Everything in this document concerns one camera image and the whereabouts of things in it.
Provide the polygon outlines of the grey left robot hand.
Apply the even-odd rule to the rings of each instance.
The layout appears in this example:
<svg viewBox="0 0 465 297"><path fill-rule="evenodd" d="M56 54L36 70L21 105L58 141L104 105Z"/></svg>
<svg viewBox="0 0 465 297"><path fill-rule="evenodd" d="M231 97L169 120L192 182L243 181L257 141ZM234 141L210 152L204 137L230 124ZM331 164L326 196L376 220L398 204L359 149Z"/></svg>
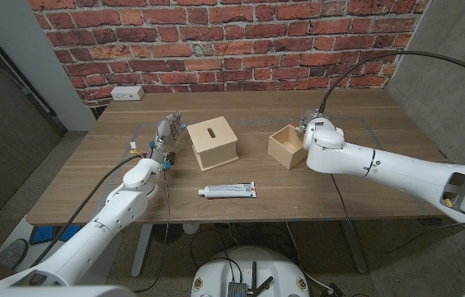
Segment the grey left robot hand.
<svg viewBox="0 0 465 297"><path fill-rule="evenodd" d="M182 122L179 111L175 111L161 120L157 124L149 157L158 163L162 163L185 128L186 125Z"/></svg>

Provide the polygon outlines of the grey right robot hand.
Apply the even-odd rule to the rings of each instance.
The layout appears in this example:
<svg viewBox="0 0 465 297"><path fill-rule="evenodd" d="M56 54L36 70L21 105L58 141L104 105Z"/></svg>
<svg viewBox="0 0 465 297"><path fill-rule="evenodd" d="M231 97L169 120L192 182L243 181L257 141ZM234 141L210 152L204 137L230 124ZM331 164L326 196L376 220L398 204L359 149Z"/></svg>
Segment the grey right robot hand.
<svg viewBox="0 0 465 297"><path fill-rule="evenodd" d="M315 120L316 118L321 118L324 116L325 115L321 113L318 109L315 109L315 110L305 109L301 115L299 123L297 124L295 128L296 135L297 136L303 135L307 129L308 124L312 120Z"/></svg>

